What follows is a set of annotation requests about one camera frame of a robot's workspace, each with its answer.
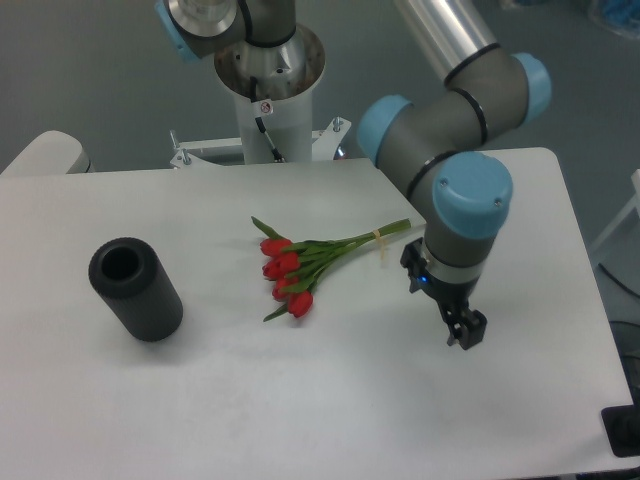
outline screw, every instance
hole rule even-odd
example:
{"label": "screw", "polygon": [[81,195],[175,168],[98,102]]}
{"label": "screw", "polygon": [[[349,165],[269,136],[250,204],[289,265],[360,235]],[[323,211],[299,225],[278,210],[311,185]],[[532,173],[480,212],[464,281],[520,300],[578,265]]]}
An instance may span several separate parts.
{"label": "screw", "polygon": [[191,165],[191,158],[189,157],[189,152],[187,152],[186,148],[182,149],[182,163],[185,165]]}
{"label": "screw", "polygon": [[344,125],[342,118],[336,117],[333,119],[333,131],[338,133],[340,131],[340,127]]}

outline cable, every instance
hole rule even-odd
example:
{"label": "cable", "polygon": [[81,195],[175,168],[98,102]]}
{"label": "cable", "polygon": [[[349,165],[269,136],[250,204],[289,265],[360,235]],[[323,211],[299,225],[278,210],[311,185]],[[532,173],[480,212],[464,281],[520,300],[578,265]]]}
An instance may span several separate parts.
{"label": "cable", "polygon": [[624,283],[622,283],[620,280],[618,280],[618,278],[615,277],[609,270],[607,270],[607,268],[604,265],[602,265],[601,263],[598,264],[598,267],[600,267],[600,270],[602,270],[602,273],[604,273],[607,277],[609,277],[609,279],[613,283],[618,285],[622,290],[627,292],[632,297],[637,298],[638,300],[640,300],[640,293],[635,292],[635,291],[631,290],[629,287],[627,287]]}
{"label": "cable", "polygon": [[[258,102],[258,79],[256,77],[251,77],[250,80],[251,80],[251,91],[249,93],[249,100],[251,100],[251,103],[257,103]],[[267,127],[264,125],[264,122],[262,121],[261,117],[256,117],[256,125],[258,126],[258,130],[260,130],[260,133],[262,133],[264,135],[264,138],[266,138],[275,162],[284,163],[286,160],[284,159],[280,151],[276,148],[275,144],[273,143],[273,140],[271,140],[271,136],[269,135],[269,132],[267,132]]]}

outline gray floor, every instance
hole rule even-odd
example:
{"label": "gray floor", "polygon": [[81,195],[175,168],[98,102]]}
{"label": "gray floor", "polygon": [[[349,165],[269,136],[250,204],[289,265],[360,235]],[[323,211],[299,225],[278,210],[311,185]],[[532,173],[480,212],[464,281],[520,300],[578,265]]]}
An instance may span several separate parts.
{"label": "gray floor", "polygon": [[[165,167],[170,129],[181,140],[237,135],[211,61],[181,64],[154,2],[0,2],[0,171],[46,130],[79,139],[101,171]],[[553,150],[589,243],[631,197],[640,168],[640,41],[591,23],[585,0],[509,12],[497,0],[476,5],[504,47],[534,54],[554,80],[550,110],[487,147]],[[390,0],[298,0],[298,17],[328,56],[315,128],[337,114],[357,123],[390,93],[416,103],[441,94]],[[346,146],[360,154],[353,135]],[[640,228],[606,263],[640,291]],[[640,321],[640,302],[597,278],[610,319]]]}

